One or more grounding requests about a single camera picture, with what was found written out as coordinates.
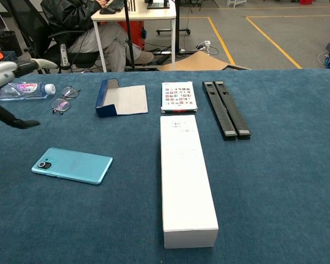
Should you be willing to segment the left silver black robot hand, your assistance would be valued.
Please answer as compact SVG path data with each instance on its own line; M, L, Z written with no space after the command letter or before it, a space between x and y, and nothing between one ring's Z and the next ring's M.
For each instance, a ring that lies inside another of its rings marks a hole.
M56 63L41 58L24 60L17 63L11 61L0 62L0 89L12 82L15 78L24 76L34 70L56 68L58 68ZM36 120L18 119L2 106L0 106L0 121L18 129L28 129L40 125L40 122Z

